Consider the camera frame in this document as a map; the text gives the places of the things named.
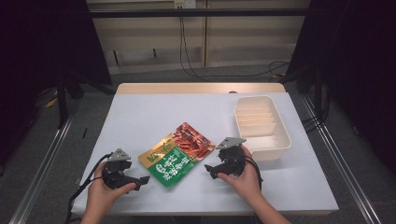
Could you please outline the person's left hand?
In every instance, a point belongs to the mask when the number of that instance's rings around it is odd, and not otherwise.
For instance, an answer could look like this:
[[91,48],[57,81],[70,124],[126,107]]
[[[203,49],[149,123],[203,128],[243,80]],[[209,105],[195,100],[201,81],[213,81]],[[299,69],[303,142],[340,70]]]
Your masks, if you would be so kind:
[[94,180],[88,189],[85,217],[103,217],[119,197],[136,188],[135,183],[130,183],[119,189],[110,189],[102,178],[102,171],[105,167],[106,163],[101,162],[94,172]]

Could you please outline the black metal stand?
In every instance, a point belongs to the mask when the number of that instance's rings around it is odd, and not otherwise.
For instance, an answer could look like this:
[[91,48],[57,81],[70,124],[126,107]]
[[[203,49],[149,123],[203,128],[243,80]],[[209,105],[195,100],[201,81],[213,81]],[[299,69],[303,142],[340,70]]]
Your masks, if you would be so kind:
[[60,73],[57,76],[57,99],[58,99],[59,116],[60,116],[59,129],[62,129],[68,119],[66,87],[65,87],[64,75],[62,73]]

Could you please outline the white wall socket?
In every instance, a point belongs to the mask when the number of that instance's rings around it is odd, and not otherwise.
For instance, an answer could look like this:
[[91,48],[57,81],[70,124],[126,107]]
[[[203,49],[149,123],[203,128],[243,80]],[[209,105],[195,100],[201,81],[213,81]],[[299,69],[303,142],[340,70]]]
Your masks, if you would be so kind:
[[174,7],[178,9],[187,8],[192,9],[196,8],[195,0],[174,0]]

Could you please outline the aluminium floor rail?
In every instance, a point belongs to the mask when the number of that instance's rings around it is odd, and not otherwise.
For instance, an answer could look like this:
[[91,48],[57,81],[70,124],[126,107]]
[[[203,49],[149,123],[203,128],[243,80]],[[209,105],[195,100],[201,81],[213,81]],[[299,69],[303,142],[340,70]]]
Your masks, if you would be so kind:
[[324,142],[326,148],[328,149],[340,175],[343,177],[348,191],[353,197],[355,204],[361,211],[365,222],[367,224],[382,224],[373,204],[371,203],[366,193],[362,189],[361,185],[359,184],[358,180],[354,176],[353,172],[349,168],[347,161],[341,153],[340,148],[335,143],[326,124],[323,121],[320,121],[318,119],[318,116],[315,114],[314,103],[309,97],[304,97],[304,105],[307,109],[307,112],[309,113],[310,118],[314,121],[315,127],[318,130],[318,133],[321,136],[321,139]]
[[69,117],[61,126],[61,128],[57,130],[43,161],[40,163],[40,166],[35,173],[33,181],[29,185],[28,190],[26,190],[26,192],[24,193],[21,201],[19,202],[19,205],[17,206],[16,211],[14,212],[8,224],[26,223],[39,196],[39,193],[43,188],[44,181],[48,177],[50,167],[52,166],[63,144],[63,141],[68,134],[72,122],[73,118]]

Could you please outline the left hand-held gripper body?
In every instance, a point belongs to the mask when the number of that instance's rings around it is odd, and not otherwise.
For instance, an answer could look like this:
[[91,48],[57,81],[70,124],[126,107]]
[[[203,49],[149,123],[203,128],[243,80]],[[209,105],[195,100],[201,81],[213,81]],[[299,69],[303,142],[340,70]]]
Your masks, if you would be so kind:
[[140,180],[124,173],[126,169],[131,168],[131,165],[131,157],[121,148],[118,148],[109,156],[102,171],[104,183],[111,189],[119,189],[127,184],[135,183],[135,188],[140,189]]

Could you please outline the black horizontal bar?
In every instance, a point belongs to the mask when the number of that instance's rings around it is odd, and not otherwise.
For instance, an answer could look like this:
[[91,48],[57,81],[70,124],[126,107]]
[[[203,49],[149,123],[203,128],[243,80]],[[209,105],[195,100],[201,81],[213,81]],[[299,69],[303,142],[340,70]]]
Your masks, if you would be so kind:
[[165,17],[247,17],[247,16],[305,16],[309,14],[304,8],[280,9],[152,9],[152,10],[91,10],[93,18],[165,18]]

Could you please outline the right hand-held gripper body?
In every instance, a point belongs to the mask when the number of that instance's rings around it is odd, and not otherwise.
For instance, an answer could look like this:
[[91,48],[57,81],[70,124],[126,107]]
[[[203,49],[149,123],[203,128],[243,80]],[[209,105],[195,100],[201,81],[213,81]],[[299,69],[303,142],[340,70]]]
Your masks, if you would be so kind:
[[219,173],[226,175],[241,175],[245,169],[246,159],[242,149],[245,138],[226,137],[222,140],[217,149],[219,158],[222,161],[216,170],[215,175]]

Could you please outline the green and red snack packet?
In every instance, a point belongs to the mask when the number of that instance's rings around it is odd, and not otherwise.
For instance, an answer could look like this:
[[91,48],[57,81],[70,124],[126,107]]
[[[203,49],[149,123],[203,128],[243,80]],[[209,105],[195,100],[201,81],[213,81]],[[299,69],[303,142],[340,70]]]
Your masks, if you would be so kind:
[[183,122],[154,147],[138,156],[145,168],[166,188],[176,185],[215,144]]

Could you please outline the black curtain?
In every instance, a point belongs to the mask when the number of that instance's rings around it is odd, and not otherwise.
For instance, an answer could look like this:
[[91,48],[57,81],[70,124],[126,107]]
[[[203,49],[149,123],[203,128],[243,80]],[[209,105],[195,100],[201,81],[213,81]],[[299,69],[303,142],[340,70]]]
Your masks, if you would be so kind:
[[88,0],[0,0],[0,176],[41,91],[112,83]]
[[318,77],[396,175],[396,0],[311,0],[287,78]]

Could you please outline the person's right hand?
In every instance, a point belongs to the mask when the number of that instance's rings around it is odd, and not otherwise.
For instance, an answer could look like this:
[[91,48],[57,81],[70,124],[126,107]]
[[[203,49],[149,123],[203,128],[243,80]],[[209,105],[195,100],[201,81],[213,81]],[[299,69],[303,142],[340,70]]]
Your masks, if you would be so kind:
[[251,206],[263,199],[259,178],[251,162],[246,164],[243,173],[238,177],[231,177],[223,173],[218,173],[218,177],[231,185],[237,194]]

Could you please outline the white table mat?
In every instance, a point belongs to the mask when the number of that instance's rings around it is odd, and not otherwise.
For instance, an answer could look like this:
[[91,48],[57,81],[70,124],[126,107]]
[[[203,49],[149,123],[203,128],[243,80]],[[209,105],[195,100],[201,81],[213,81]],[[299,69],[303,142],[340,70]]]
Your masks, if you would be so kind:
[[[102,156],[122,148],[132,158],[127,175],[147,175],[139,155],[184,122],[216,144],[227,136],[236,136],[233,111],[240,97],[238,93],[118,94],[87,166],[92,168]],[[270,97],[286,126],[291,146],[279,160],[261,162],[263,195],[286,215],[330,214],[338,204],[290,96],[277,92]],[[217,163],[217,152],[211,152],[170,189],[152,177],[140,190],[121,196],[111,212],[121,216],[251,215],[251,208],[231,186],[206,171],[208,164]]]

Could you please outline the white plastic divided container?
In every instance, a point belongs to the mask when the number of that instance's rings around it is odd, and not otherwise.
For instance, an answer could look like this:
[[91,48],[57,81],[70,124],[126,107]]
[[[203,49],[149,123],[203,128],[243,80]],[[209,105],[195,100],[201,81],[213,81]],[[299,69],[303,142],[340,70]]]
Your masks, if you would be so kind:
[[234,107],[239,134],[255,161],[274,161],[291,146],[273,99],[269,96],[240,98]]

